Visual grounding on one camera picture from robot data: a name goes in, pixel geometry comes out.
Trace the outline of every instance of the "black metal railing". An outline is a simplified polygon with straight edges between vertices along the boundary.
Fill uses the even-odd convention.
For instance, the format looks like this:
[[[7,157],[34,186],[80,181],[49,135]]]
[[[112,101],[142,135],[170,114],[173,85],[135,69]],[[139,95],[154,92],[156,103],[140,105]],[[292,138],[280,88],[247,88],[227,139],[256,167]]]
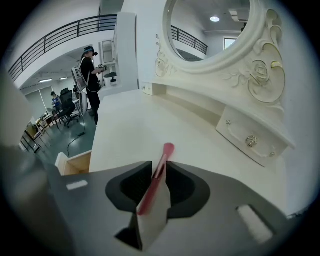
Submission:
[[[114,30],[116,22],[117,14],[112,14],[84,18],[62,26],[47,34],[26,50],[12,65],[9,75],[15,81],[27,67],[53,48],[84,35]]]
[[[201,42],[199,39],[195,38],[193,35],[175,26],[171,26],[171,35],[172,35],[172,39],[177,40],[181,43],[184,43],[198,50],[199,52],[207,55],[208,46],[205,43]]]

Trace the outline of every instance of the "backpack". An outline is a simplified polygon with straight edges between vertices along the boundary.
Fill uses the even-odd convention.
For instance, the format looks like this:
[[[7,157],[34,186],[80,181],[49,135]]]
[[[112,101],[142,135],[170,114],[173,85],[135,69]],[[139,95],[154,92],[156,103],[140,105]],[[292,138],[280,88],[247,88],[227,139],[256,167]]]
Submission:
[[[85,88],[87,88],[88,84],[89,84],[90,72],[88,73],[87,80],[85,80],[84,75],[81,73],[81,64],[82,64],[82,62],[84,61],[85,58],[87,58],[87,57],[84,57],[81,60],[80,65],[78,65],[78,66],[76,66],[76,67],[71,69],[73,80],[74,80],[76,86],[78,87],[79,92],[81,92]]]

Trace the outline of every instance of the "office chair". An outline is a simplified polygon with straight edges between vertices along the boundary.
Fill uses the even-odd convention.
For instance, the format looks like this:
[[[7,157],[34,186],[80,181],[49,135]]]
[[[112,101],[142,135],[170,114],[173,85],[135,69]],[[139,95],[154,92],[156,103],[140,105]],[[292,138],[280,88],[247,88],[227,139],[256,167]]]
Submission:
[[[58,114],[58,117],[66,117],[67,122],[64,124],[64,126],[66,126],[67,128],[69,128],[69,124],[73,120],[76,120],[77,123],[79,123],[79,120],[75,118],[80,117],[79,114],[72,114],[76,109],[76,105],[73,103],[72,94],[72,90],[69,90],[68,88],[63,89],[60,93],[62,112]]]

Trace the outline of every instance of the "gray floor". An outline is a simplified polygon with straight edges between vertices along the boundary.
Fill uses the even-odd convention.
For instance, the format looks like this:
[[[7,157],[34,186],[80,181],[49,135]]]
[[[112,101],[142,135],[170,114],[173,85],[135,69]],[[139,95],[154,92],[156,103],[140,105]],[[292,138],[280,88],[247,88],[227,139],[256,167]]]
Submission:
[[[46,143],[47,146],[37,140],[39,145],[42,147],[43,151],[38,151],[36,155],[43,161],[49,164],[55,164],[57,156],[60,152],[65,153],[68,155],[67,147],[70,142],[72,142],[76,137],[77,134],[80,134],[85,131],[85,135],[77,138],[74,142],[72,142],[69,146],[69,157],[74,157],[86,151],[92,150],[92,146],[94,143],[95,133],[96,133],[96,124],[94,121],[93,116],[90,116],[87,112],[83,119],[78,118],[79,122],[72,121],[69,125],[69,129],[64,127],[63,124],[58,122],[59,128],[56,125],[47,128],[49,135],[51,136],[52,140],[49,140],[51,146]]]

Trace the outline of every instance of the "black shirt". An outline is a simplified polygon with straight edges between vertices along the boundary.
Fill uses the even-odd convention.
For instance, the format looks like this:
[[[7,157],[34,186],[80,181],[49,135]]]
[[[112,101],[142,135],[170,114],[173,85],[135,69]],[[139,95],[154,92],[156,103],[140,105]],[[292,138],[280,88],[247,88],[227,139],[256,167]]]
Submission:
[[[92,63],[91,58],[85,57],[82,61],[80,69],[86,82],[88,80],[88,74],[90,73],[88,89],[92,92],[98,91],[100,89],[99,79],[96,74],[92,74],[92,71],[95,70],[95,67]]]

